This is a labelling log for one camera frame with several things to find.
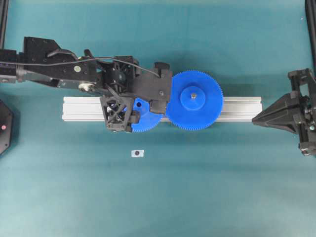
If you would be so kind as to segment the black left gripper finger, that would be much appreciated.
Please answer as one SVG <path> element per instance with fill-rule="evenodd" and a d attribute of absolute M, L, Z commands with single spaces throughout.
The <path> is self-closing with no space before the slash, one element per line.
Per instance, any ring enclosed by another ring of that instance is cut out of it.
<path fill-rule="evenodd" d="M 252 121 L 253 125 L 266 127 L 266 128 L 274 128 L 279 130 L 284 130 L 293 134 L 297 134 L 296 127 L 291 124 L 273 124 L 273 123 L 266 123 L 263 121 Z"/>
<path fill-rule="evenodd" d="M 296 92 L 287 93 L 277 99 L 265 110 L 260 112 L 252 120 L 259 121 L 261 119 L 267 119 L 268 116 L 274 116 L 281 112 L 289 112 L 296 107 Z"/>

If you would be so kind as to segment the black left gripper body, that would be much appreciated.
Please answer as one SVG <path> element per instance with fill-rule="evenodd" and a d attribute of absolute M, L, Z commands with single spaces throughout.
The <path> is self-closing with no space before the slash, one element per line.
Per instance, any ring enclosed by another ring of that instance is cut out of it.
<path fill-rule="evenodd" d="M 305 156 L 316 154 L 316 78 L 309 68 L 288 73 L 293 95 L 299 103 L 294 124 L 299 136 L 298 148 Z"/>

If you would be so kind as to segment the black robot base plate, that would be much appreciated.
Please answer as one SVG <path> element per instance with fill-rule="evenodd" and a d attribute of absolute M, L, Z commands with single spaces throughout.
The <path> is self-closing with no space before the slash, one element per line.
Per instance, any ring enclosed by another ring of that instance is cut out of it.
<path fill-rule="evenodd" d="M 19 144 L 20 111 L 9 101 L 0 100 L 0 158 Z"/>

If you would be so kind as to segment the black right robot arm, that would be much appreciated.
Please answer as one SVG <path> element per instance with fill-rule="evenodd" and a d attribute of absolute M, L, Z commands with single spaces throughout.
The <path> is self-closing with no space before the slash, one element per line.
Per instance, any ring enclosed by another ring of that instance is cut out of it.
<path fill-rule="evenodd" d="M 170 65 L 156 62 L 151 69 L 133 56 L 94 57 L 86 49 L 82 57 L 62 49 L 52 39 L 25 37 L 23 51 L 1 49 L 0 81 L 32 81 L 86 93 L 142 98 L 167 103 L 171 94 Z"/>

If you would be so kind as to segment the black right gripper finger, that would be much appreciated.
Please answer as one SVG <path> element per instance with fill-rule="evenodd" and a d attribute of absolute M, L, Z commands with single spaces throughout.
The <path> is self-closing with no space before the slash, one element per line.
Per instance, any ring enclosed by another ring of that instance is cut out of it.
<path fill-rule="evenodd" d="M 165 114 L 165 101 L 151 100 L 150 112 L 155 114 Z"/>
<path fill-rule="evenodd" d="M 155 62 L 154 67 L 158 70 L 158 74 L 161 74 L 162 70 L 170 70 L 170 65 L 164 62 Z"/>

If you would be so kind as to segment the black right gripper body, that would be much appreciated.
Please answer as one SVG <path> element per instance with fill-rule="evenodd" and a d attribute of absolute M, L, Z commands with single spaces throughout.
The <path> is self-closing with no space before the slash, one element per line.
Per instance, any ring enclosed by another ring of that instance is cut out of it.
<path fill-rule="evenodd" d="M 99 57 L 96 66 L 101 70 L 97 91 L 105 97 L 169 101 L 171 69 L 158 74 L 154 66 L 146 69 L 133 56 Z"/>

